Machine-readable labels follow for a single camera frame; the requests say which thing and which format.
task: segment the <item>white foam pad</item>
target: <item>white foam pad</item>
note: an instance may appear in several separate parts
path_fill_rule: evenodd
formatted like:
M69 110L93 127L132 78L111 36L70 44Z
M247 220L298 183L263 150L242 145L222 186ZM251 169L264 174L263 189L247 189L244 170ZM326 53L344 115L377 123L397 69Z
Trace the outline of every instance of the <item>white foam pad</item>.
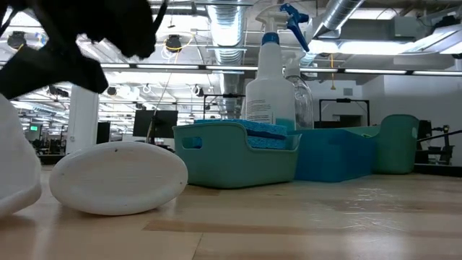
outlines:
M14 106L0 94L0 217L34 204L42 193L40 161Z
M51 193L65 206L129 215L177 197L188 181L175 154L140 142L110 142L67 155L51 173Z

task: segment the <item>black monitor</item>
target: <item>black monitor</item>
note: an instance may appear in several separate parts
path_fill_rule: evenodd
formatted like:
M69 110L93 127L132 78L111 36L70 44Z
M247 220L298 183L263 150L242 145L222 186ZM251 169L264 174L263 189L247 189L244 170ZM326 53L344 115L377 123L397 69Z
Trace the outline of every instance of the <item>black monitor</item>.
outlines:
M153 110L137 110L135 114L135 125L133 129L134 137L147 137L147 131L151 124ZM178 111L158 110L156 112L154 136L159 138L173 138L172 127L178 121Z

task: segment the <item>table surface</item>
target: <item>table surface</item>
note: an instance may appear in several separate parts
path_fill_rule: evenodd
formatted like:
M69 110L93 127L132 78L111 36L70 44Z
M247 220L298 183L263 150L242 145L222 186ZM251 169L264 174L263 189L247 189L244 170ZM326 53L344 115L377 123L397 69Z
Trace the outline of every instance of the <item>table surface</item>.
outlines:
M0 220L1 259L462 259L459 178L187 186L150 212L101 217L60 205L50 169L40 200Z

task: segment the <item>white spray bottle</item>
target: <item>white spray bottle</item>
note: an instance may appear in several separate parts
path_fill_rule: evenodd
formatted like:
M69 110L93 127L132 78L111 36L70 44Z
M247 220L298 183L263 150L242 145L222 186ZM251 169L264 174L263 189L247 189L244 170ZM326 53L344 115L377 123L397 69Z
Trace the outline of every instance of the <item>white spray bottle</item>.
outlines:
M282 52L277 30L290 29L308 52L298 24L307 22L309 16L300 14L290 4L283 4L264 9L256 20L264 23L265 34L258 57L257 77L245 91L246 119L286 126L287 131L294 131L295 89L282 74Z
M305 57L305 52L293 51L284 56L287 59L284 76L295 87L296 130L314 129L313 95L308 84L300 77L300 60Z

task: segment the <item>blue sponge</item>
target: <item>blue sponge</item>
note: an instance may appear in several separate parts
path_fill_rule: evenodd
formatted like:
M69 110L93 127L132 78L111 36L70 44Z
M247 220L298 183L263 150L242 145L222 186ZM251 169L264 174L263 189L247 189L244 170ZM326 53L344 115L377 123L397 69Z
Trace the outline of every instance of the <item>blue sponge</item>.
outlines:
M201 124L211 122L233 122L241 124L245 127L245 129L247 129L247 135L250 137L263 137L266 139L271 138L280 140L284 140L287 137L287 127L285 126L277 126L268 123L256 123L243 119L201 119L196 120L194 123Z
M247 143L252 148L258 149L277 149L284 150L286 147L286 141L280 139L248 136ZM199 149L202 147L202 139L200 137L193 138L193 147Z

